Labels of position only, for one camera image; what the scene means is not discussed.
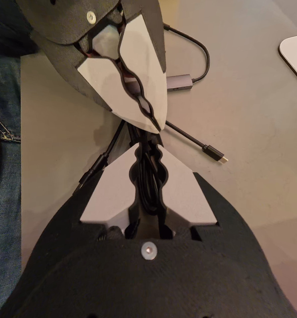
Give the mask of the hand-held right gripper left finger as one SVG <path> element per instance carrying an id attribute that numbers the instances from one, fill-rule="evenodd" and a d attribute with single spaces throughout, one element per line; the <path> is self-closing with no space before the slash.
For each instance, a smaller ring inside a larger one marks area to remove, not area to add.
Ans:
<path id="1" fill-rule="evenodd" d="M 102 224 L 107 229 L 117 226 L 121 231 L 130 225 L 129 208 L 135 202 L 135 185 L 130 179 L 131 167 L 136 163 L 135 144 L 104 169 L 80 221 Z"/>

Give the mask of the grey usb hub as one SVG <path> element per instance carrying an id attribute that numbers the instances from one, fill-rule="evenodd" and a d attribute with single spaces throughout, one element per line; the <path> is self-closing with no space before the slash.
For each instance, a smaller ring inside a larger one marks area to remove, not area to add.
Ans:
<path id="1" fill-rule="evenodd" d="M 183 75 L 175 75 L 175 76 L 168 76 L 166 78 L 167 83 L 167 92 L 176 92 L 181 90 L 190 90 L 193 87 L 193 84 L 196 82 L 201 81 L 204 79 L 210 69 L 210 54 L 208 49 L 204 44 L 199 42 L 198 40 L 194 39 L 193 37 L 171 27 L 170 25 L 164 23 L 163 24 L 164 30 L 171 31 L 190 42 L 193 42 L 195 45 L 199 46 L 200 49 L 203 51 L 205 55 L 205 71 L 203 74 L 197 78 L 192 78 L 190 74 L 183 74 Z M 150 113 L 150 108 L 146 101 L 144 101 L 141 96 L 140 85 L 138 81 L 135 79 L 133 75 L 131 75 L 127 70 L 122 66 L 122 63 L 118 63 L 119 67 L 122 70 L 124 80 L 126 82 L 127 90 L 131 93 L 132 96 L 136 97 L 137 100 L 140 102 L 141 108 L 144 110 L 145 113 Z"/>

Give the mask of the person's jeans leg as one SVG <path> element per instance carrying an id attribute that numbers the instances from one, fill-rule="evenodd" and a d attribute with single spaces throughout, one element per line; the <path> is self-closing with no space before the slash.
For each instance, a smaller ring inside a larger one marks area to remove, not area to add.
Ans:
<path id="1" fill-rule="evenodd" d="M 21 274 L 20 58 L 0 56 L 0 309 Z"/>

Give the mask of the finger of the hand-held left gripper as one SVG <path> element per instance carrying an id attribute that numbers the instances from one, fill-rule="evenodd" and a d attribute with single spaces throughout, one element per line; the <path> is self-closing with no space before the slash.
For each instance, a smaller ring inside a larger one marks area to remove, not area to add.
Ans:
<path id="1" fill-rule="evenodd" d="M 109 58 L 87 58 L 78 72 L 119 118 L 149 132 L 159 132 L 158 124 L 146 117 L 137 99 L 128 94 L 121 71 Z"/>
<path id="2" fill-rule="evenodd" d="M 162 71 L 143 16 L 128 22 L 119 46 L 125 68 L 140 85 L 142 98 L 152 109 L 152 116 L 161 131 L 167 115 L 166 74 Z"/>

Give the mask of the person's left forearm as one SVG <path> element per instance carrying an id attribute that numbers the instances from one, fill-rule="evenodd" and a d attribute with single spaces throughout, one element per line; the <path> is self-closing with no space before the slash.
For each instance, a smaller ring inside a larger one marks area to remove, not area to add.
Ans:
<path id="1" fill-rule="evenodd" d="M 19 58 L 38 51 L 32 27 L 14 0 L 0 0 L 0 56 Z"/>

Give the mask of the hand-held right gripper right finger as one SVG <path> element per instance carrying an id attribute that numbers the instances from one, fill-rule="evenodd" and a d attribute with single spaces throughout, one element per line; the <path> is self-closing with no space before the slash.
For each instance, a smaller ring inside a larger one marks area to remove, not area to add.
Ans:
<path id="1" fill-rule="evenodd" d="M 215 225 L 217 219 L 200 188 L 193 171 L 158 145 L 159 160 L 166 170 L 161 188 L 162 203 L 166 207 L 165 225 L 173 232 L 192 226 Z"/>

